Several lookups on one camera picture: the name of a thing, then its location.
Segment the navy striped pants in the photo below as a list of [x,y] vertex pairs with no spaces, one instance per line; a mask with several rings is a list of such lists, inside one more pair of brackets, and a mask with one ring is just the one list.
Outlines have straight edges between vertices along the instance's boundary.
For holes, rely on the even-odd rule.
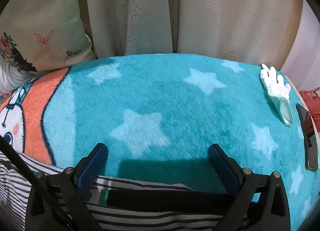
[[[1,154],[1,219],[13,230],[25,230],[31,184]],[[103,230],[213,230],[221,213],[180,213],[178,210],[137,211],[107,205],[115,190],[169,190],[190,192],[182,184],[163,184],[99,176],[84,201]]]

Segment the black smartphone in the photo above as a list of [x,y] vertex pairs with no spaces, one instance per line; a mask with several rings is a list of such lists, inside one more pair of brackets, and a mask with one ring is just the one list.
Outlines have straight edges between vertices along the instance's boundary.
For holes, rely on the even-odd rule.
[[316,172],[318,170],[318,150],[311,114],[300,104],[297,104],[296,108],[304,138],[305,167],[307,170]]

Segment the turquoise cartoon fleece blanket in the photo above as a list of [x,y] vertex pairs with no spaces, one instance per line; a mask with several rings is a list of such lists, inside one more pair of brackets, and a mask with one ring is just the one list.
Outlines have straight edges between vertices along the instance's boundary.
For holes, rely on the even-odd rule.
[[74,166],[97,143],[100,176],[225,191],[208,159],[217,143],[256,174],[278,171],[297,230],[319,200],[290,91],[283,124],[255,65],[200,55],[105,58],[34,77],[1,97],[1,135],[33,171]]

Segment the red fabric bag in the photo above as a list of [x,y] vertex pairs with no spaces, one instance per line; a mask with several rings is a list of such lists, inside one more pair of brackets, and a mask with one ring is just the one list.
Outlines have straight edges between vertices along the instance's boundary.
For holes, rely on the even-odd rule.
[[312,90],[301,90],[299,92],[314,120],[319,118],[320,99],[317,93],[319,90],[320,87],[317,87]]

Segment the white pillow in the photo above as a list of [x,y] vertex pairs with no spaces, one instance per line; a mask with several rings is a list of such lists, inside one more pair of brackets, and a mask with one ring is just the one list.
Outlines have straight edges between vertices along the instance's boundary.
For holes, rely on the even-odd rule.
[[10,94],[13,90],[17,89],[25,82],[36,77],[35,74],[19,71],[15,67],[4,61],[1,58],[1,68],[0,68],[0,92],[1,96]]

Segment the cream floral butterfly pillow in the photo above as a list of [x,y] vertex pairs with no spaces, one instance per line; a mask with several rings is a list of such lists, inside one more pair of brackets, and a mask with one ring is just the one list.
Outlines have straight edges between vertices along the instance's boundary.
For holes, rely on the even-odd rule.
[[10,0],[1,13],[1,60],[41,72],[94,60],[78,0]]

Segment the beige patterned curtain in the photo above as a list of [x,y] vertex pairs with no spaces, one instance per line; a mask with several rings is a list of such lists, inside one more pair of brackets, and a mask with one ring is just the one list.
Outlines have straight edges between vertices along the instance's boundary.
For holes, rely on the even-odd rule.
[[303,0],[79,0],[79,7],[97,58],[184,53],[280,69]]

